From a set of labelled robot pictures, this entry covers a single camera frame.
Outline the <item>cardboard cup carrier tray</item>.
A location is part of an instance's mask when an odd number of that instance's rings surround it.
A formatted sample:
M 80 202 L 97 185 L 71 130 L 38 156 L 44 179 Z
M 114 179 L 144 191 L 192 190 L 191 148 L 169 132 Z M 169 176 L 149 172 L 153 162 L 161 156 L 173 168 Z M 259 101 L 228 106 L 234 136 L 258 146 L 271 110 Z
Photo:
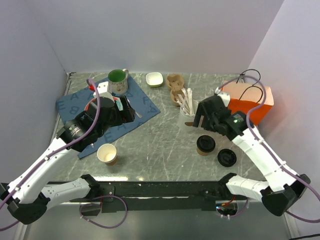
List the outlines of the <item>cardboard cup carrier tray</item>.
M 170 90 L 170 99 L 173 105 L 179 106 L 178 101 L 181 102 L 181 98 L 179 97 L 179 95 L 181 95 L 181 97 L 184 99 L 186 92 L 183 76 L 179 73 L 171 73 L 166 77 L 165 84 Z

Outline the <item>brown paper cup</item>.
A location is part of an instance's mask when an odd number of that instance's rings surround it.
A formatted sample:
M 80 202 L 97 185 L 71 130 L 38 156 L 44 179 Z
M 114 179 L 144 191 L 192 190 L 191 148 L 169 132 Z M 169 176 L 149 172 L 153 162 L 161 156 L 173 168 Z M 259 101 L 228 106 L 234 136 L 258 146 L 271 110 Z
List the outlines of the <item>brown paper cup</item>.
M 208 156 L 209 154 L 211 154 L 213 152 L 214 149 L 215 148 L 203 149 L 203 148 L 197 147 L 196 151 L 201 156 Z
M 108 166 L 113 166 L 118 161 L 117 149 L 113 144 L 106 143 L 97 150 L 97 158 Z

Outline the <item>orange paper bag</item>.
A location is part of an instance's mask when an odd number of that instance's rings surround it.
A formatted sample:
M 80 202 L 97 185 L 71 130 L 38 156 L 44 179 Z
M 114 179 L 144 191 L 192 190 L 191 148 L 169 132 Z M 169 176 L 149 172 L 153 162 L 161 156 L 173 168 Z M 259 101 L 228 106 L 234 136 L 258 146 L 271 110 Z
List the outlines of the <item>orange paper bag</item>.
M 249 117 L 255 125 L 258 125 L 262 121 L 274 105 L 271 88 L 269 86 L 265 86 L 264 88 L 266 99 L 263 106 L 253 111 Z M 233 81 L 222 87 L 221 90 L 230 95 L 228 108 L 231 110 L 232 114 L 235 112 L 247 114 L 250 109 L 261 104 L 265 97 L 263 88 L 258 83 L 252 85 L 252 83 L 236 83 L 236 81 Z

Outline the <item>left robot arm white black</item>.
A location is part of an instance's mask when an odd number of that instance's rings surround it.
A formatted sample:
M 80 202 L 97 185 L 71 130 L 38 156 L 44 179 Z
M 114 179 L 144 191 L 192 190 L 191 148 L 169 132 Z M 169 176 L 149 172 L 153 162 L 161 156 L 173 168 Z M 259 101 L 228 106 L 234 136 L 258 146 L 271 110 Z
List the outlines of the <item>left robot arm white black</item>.
M 135 110 L 127 97 L 121 95 L 118 100 L 122 108 L 112 98 L 94 98 L 86 110 L 65 123 L 28 170 L 9 184 L 1 183 L 0 198 L 15 219 L 28 225 L 61 203 L 94 201 L 98 197 L 100 184 L 90 174 L 51 187 L 47 183 L 68 160 L 95 143 L 110 127 L 134 121 Z

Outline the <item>black coffee cup lid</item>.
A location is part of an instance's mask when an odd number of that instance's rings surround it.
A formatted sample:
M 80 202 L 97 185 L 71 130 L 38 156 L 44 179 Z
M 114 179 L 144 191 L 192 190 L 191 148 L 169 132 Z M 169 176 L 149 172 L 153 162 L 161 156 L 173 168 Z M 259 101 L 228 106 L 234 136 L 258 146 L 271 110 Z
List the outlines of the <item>black coffee cup lid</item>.
M 202 149 L 210 149 L 216 147 L 215 140 L 209 135 L 201 135 L 197 141 L 196 146 Z

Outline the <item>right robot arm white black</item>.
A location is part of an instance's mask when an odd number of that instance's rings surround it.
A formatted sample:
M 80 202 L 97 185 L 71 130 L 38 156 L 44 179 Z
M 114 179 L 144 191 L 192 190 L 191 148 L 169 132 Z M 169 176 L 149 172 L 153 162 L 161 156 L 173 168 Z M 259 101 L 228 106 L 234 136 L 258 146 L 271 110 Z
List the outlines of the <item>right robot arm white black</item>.
M 219 195 L 230 199 L 234 195 L 262 202 L 273 215 L 281 216 L 306 191 L 311 180 L 306 174 L 298 174 L 270 148 L 257 127 L 245 113 L 232 113 L 228 101 L 219 95 L 202 100 L 197 107 L 194 127 L 226 136 L 238 146 L 264 176 L 264 181 L 229 174 L 219 186 Z

